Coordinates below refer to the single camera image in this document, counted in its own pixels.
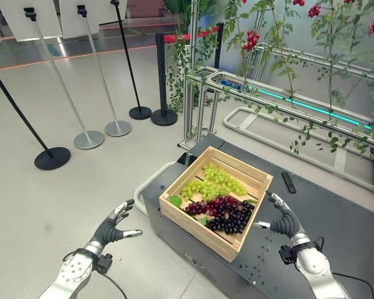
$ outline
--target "wooden crate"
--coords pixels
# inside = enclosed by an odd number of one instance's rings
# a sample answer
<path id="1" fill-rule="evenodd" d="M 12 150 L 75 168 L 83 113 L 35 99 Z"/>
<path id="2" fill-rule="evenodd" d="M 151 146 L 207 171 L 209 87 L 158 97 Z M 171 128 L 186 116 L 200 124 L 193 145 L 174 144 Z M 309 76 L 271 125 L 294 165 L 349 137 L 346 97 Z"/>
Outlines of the wooden crate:
<path id="1" fill-rule="evenodd" d="M 213 163 L 219 166 L 225 172 L 231 175 L 232 178 L 237 179 L 248 191 L 247 195 L 238 196 L 234 193 L 230 195 L 239 201 L 252 199 L 256 201 L 255 209 L 252 212 L 251 218 L 242 234 L 229 234 L 223 231 L 211 231 L 204 225 L 200 224 L 196 219 L 204 217 L 204 215 L 197 215 L 191 217 L 181 209 L 172 205 L 168 198 L 172 195 L 177 195 L 180 198 L 181 188 L 193 179 L 204 179 L 203 166 Z M 196 160 L 187 168 L 183 174 L 160 196 L 161 213 L 172 220 L 174 223 L 182 227 L 191 235 L 196 237 L 202 243 L 214 250 L 217 254 L 222 256 L 228 262 L 234 260 L 239 253 L 249 229 L 254 222 L 256 213 L 265 196 L 266 190 L 269 187 L 273 177 L 259 169 L 256 169 L 232 156 L 223 153 L 213 147 L 208 147 Z M 185 208 L 191 201 L 201 201 L 200 193 L 194 193 L 190 200 L 182 198 L 182 205 L 180 208 Z"/>

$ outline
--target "black cable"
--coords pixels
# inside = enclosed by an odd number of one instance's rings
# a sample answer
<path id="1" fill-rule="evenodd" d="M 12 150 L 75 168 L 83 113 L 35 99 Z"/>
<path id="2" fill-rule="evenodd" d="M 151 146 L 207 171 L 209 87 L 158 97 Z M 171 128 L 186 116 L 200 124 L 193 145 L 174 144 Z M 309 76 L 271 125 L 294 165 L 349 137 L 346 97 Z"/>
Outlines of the black cable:
<path id="1" fill-rule="evenodd" d="M 62 259 L 62 261 L 63 262 L 65 262 L 67 259 L 69 259 L 69 257 L 71 256 L 71 255 L 75 255 L 75 252 L 74 251 L 72 251 L 72 252 L 69 252 L 63 259 Z"/>
<path id="2" fill-rule="evenodd" d="M 336 272 L 332 272 L 334 275 L 338 275 L 338 276 L 342 276 L 342 277 L 347 277 L 347 278 L 351 278 L 351 279 L 355 279 L 355 280 L 358 280 L 360 282 L 364 282 L 366 283 L 369 287 L 370 287 L 370 290 L 372 291 L 372 295 L 373 295 L 373 299 L 374 299 L 374 291 L 373 291 L 373 287 L 372 285 L 369 284 L 369 282 L 367 282 L 366 280 L 364 279 L 361 279 L 361 278 L 357 278 L 357 277 L 354 277 L 354 276 L 349 276 L 349 275 L 345 275 L 345 274 L 341 274 L 341 273 L 336 273 Z"/>
<path id="3" fill-rule="evenodd" d="M 110 278 L 108 275 L 106 275 L 104 273 L 100 273 L 100 274 L 102 276 L 104 276 L 106 279 L 108 279 L 110 282 L 112 282 L 118 288 L 118 290 L 120 290 L 120 292 L 123 294 L 123 296 L 125 297 L 125 299 L 127 299 L 125 292 L 122 290 L 121 287 L 119 287 L 119 285 L 112 278 Z"/>

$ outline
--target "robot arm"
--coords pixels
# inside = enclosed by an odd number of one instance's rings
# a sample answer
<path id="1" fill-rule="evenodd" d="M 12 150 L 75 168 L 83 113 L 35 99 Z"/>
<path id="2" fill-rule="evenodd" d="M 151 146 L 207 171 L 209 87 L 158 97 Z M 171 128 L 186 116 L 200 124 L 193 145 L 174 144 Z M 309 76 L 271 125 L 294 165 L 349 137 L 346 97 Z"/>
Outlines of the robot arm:
<path id="1" fill-rule="evenodd" d="M 267 192 L 269 200 L 282 213 L 273 222 L 255 222 L 254 226 L 285 234 L 292 248 L 282 246 L 279 253 L 286 265 L 294 263 L 296 269 L 307 279 L 315 299 L 350 299 L 346 289 L 332 276 L 330 263 L 316 242 L 312 242 L 303 230 L 297 216 L 276 194 Z"/>
<path id="2" fill-rule="evenodd" d="M 110 254 L 102 255 L 104 247 L 123 238 L 142 235 L 141 230 L 118 230 L 115 226 L 128 216 L 127 211 L 133 208 L 134 200 L 121 203 L 100 224 L 92 239 L 83 247 L 72 253 L 69 259 L 63 260 L 60 272 L 54 283 L 39 299 L 76 299 L 77 294 L 89 282 L 94 270 L 106 273 L 112 264 Z"/>

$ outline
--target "red floor light line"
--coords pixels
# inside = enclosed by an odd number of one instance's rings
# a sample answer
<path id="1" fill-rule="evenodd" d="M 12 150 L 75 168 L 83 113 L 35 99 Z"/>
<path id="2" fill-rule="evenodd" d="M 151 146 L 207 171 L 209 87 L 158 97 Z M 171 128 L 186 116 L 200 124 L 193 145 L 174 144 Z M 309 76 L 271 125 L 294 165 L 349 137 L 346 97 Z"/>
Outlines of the red floor light line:
<path id="1" fill-rule="evenodd" d="M 145 45 L 141 47 L 133 47 L 129 48 L 129 50 L 141 50 L 141 49 L 149 49 L 149 48 L 156 48 L 156 45 Z M 118 50 L 108 50 L 108 51 L 100 51 L 97 52 L 97 54 L 110 54 L 110 53 L 117 53 L 117 52 L 123 52 L 125 49 L 118 49 Z M 55 58 L 55 60 L 64 60 L 64 59 L 73 59 L 73 58 L 80 58 L 80 57 L 87 57 L 87 56 L 93 56 L 93 53 L 86 53 L 86 54 L 79 54 L 79 55 L 73 55 L 73 56 L 68 56 L 68 57 L 61 57 L 61 58 Z M 36 62 L 29 62 L 27 64 L 17 64 L 17 65 L 12 65 L 10 67 L 3 67 L 0 69 L 2 70 L 11 70 L 11 69 L 16 69 L 18 67 L 27 67 L 29 65 L 35 65 L 35 64 L 43 64 L 44 62 L 47 62 L 48 60 L 42 60 L 42 61 L 36 61 Z"/>

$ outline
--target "cyan led light strip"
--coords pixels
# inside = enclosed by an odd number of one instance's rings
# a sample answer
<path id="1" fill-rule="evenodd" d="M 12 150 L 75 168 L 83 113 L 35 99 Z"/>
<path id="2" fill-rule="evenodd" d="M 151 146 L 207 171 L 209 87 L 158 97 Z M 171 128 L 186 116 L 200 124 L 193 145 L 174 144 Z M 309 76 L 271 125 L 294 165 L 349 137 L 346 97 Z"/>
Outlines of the cyan led light strip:
<path id="1" fill-rule="evenodd" d="M 287 102 L 291 102 L 291 99 L 289 98 L 284 98 L 280 95 L 277 95 L 275 93 L 271 93 L 271 92 L 267 92 L 265 90 L 261 90 L 261 89 L 257 89 L 258 92 L 261 92 L 261 93 L 264 93 L 265 95 L 270 95 L 271 97 L 274 97 L 274 98 L 280 98 L 281 100 L 285 100 Z M 339 114 L 336 114 L 336 113 L 329 113 L 328 111 L 326 110 L 323 110 L 323 109 L 319 109 L 317 107 L 313 107 L 313 106 L 310 106 L 308 104 L 304 104 L 304 103 L 300 103 L 298 101 L 295 101 L 293 100 L 292 101 L 293 104 L 296 104 L 298 106 L 302 106 L 302 107 L 305 107 L 305 108 L 308 108 L 308 109 L 311 109 L 313 111 L 317 111 L 317 112 L 320 112 L 320 113 L 323 113 L 323 114 L 327 114 L 327 115 L 331 115 L 332 117 L 335 117 L 335 118 L 338 118 L 340 120 L 343 120 L 343 121 L 346 121 L 348 123 L 353 123 L 354 125 L 360 125 L 360 123 L 356 120 L 351 120 L 350 118 L 347 118 L 345 116 L 342 116 L 342 115 L 339 115 Z M 363 125 L 364 128 L 368 129 L 368 130 L 371 130 L 371 127 L 368 126 L 368 125 Z"/>

